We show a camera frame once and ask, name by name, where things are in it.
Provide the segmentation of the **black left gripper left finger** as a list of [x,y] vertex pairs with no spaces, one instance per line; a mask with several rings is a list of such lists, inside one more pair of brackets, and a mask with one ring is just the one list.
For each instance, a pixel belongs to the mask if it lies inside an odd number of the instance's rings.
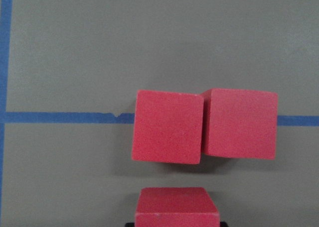
[[135,223],[125,223],[124,227],[135,227]]

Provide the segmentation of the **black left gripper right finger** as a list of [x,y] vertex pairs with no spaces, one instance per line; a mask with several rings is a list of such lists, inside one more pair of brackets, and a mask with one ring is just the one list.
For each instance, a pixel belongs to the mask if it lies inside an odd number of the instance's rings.
[[220,222],[220,227],[228,227],[228,224],[226,222]]

